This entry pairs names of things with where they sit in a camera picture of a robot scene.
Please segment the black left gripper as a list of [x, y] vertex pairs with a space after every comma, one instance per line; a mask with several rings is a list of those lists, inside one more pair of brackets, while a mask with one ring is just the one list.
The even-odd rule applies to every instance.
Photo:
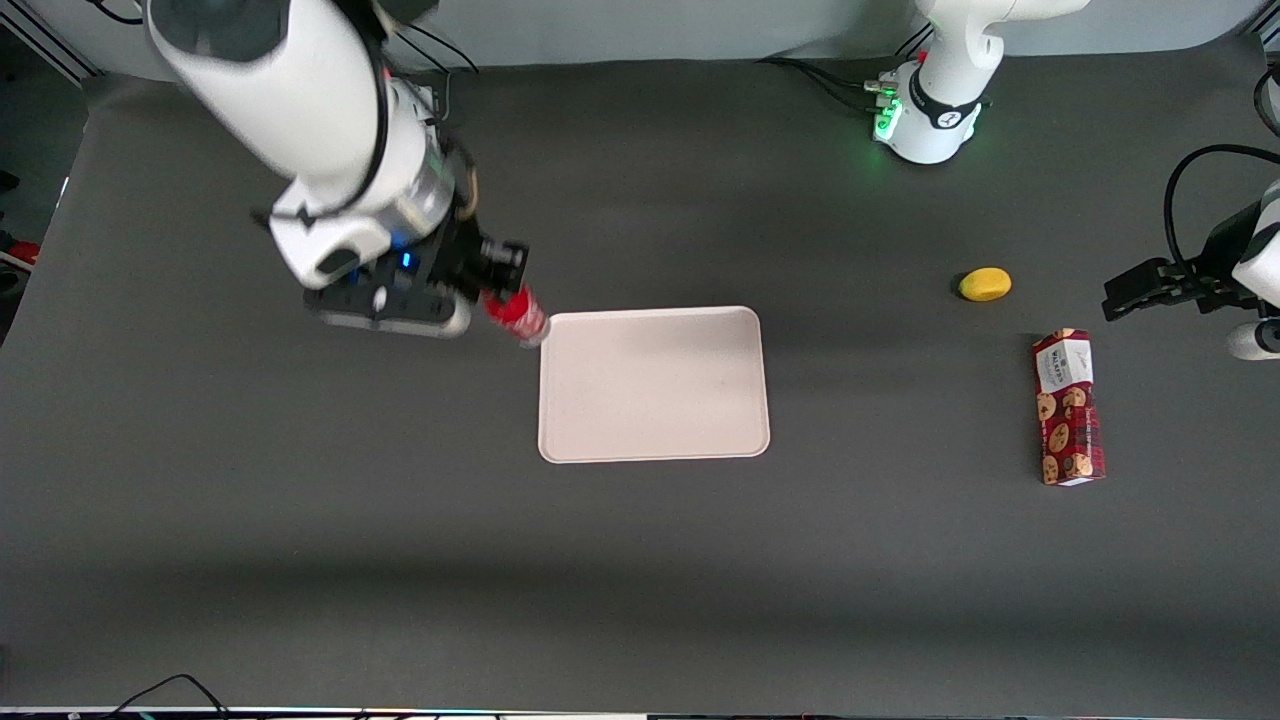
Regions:
[[1151, 258], [1103, 284], [1102, 314], [1116, 322], [1129, 314], [1196, 301], [1199, 313], [1224, 307], [1267, 311], [1267, 204], [1262, 200], [1213, 228], [1196, 258], [1201, 283], [1172, 260]]

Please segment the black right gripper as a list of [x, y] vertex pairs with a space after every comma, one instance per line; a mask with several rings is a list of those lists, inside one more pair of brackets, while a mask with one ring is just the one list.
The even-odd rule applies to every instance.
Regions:
[[453, 218], [429, 237], [396, 243], [396, 302], [439, 284], [472, 305], [495, 306], [521, 291], [527, 260], [526, 245], [484, 240], [476, 217]]

